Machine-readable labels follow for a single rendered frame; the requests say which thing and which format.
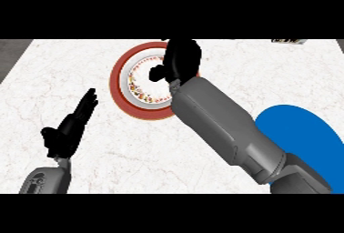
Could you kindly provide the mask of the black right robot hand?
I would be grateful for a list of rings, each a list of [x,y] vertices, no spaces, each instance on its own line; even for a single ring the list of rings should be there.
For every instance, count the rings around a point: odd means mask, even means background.
[[[203,50],[195,40],[172,39],[167,44],[163,64],[151,68],[149,80],[164,79],[172,83],[176,79],[180,84],[197,76],[203,59]]]

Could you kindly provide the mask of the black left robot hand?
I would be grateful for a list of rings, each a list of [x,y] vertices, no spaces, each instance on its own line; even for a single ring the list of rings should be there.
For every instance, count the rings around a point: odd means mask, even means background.
[[[45,147],[49,149],[48,157],[71,158],[82,139],[83,131],[98,106],[95,88],[86,92],[76,111],[67,115],[58,128],[45,127],[40,131]]]

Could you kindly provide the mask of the white patterned plate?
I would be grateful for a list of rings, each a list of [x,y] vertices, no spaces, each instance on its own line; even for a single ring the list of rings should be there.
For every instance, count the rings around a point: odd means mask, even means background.
[[[120,72],[120,89],[133,106],[148,110],[167,107],[173,97],[164,79],[149,80],[151,68],[163,64],[164,48],[149,48],[138,52],[126,61]]]

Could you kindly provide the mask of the blue round plate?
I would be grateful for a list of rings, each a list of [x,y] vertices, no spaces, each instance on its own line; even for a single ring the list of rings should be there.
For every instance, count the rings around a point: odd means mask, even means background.
[[[256,126],[319,172],[333,193],[344,194],[344,141],[322,118],[299,106],[278,105],[262,111]]]

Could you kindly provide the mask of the red round placemat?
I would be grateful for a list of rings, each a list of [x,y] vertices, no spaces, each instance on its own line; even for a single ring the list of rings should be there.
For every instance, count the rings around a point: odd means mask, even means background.
[[[113,67],[110,89],[114,103],[135,118],[161,120],[173,116],[172,101],[166,104],[145,104],[129,92],[129,72],[135,65],[152,55],[164,55],[167,42],[149,42],[130,48],[118,58]]]

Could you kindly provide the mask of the pale patterned object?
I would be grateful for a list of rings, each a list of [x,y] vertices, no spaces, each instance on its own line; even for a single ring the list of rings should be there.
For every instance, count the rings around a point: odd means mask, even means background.
[[[307,39],[272,39],[272,43],[303,45]]]

